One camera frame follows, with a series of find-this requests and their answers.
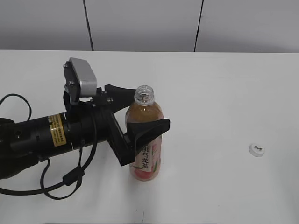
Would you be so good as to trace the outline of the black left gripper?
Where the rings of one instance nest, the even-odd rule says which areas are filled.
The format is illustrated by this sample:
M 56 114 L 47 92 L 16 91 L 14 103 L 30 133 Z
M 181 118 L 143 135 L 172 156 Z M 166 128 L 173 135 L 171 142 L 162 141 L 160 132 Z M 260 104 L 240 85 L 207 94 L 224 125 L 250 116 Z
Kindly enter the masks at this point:
M 124 134 L 114 114 L 131 106 L 135 101 L 136 89 L 125 89 L 111 84 L 104 90 L 97 88 L 96 96 L 87 102 L 87 116 L 91 118 L 92 151 L 85 162 L 91 163 L 97 144 L 107 141 L 121 166 L 132 163 L 143 147 L 169 131 L 170 120 L 160 119 L 144 123 L 127 123 Z

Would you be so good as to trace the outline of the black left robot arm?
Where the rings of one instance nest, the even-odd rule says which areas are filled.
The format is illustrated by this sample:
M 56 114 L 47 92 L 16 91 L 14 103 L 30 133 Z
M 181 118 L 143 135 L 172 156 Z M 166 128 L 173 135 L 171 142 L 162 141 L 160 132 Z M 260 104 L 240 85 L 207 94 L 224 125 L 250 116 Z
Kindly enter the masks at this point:
M 135 90 L 113 85 L 98 88 L 89 101 L 71 103 L 64 94 L 66 112 L 14 123 L 0 123 L 0 176 L 12 177 L 50 158 L 92 144 L 107 141 L 121 166 L 135 160 L 141 149 L 167 132 L 168 119 L 128 123 L 123 133 L 115 113 L 130 106 Z

